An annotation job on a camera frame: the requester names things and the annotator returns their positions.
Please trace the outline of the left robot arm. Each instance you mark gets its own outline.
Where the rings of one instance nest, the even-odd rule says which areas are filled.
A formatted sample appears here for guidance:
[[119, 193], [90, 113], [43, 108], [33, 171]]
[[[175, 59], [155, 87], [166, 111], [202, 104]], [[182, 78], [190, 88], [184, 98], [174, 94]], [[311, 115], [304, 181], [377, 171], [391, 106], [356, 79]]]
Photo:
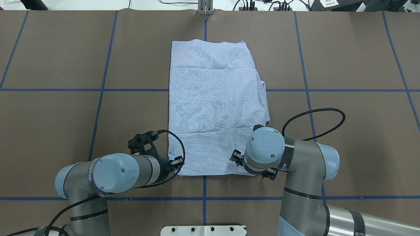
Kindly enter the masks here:
[[167, 160], [149, 154], [115, 153], [64, 167], [54, 186], [70, 205], [34, 235], [57, 232], [60, 236], [109, 236], [107, 197], [161, 185], [169, 181], [169, 173], [180, 170], [184, 161], [182, 156]]

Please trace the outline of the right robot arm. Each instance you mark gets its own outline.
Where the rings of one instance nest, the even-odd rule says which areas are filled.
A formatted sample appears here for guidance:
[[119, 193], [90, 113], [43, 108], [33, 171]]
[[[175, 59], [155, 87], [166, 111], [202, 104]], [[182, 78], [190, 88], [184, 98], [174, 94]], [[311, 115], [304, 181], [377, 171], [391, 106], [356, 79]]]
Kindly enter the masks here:
[[336, 149], [298, 140], [272, 127], [256, 125], [244, 153], [234, 150], [230, 160], [248, 173], [274, 180], [285, 172], [279, 213], [279, 236], [418, 236], [418, 227], [375, 217], [322, 201], [324, 180], [337, 175]]

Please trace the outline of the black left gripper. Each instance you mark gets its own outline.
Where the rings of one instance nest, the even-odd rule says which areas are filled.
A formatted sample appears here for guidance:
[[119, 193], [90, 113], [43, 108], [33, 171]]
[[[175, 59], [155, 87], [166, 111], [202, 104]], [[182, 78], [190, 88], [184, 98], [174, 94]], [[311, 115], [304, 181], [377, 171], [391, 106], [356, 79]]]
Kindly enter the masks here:
[[169, 173], [177, 171], [184, 164], [184, 158], [178, 156], [173, 160], [159, 156], [159, 180], [165, 180]]

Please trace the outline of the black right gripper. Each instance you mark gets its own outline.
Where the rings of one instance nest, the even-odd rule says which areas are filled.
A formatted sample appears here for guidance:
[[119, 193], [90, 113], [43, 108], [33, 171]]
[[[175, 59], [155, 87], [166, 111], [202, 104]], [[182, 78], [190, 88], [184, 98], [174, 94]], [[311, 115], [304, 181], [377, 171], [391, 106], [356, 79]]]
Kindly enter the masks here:
[[277, 176], [277, 170], [273, 167], [273, 163], [267, 163], [264, 160], [258, 160], [255, 156], [245, 152], [242, 154], [238, 150], [234, 150], [230, 160], [237, 166], [243, 167], [248, 173], [255, 176], [262, 176], [274, 181]]

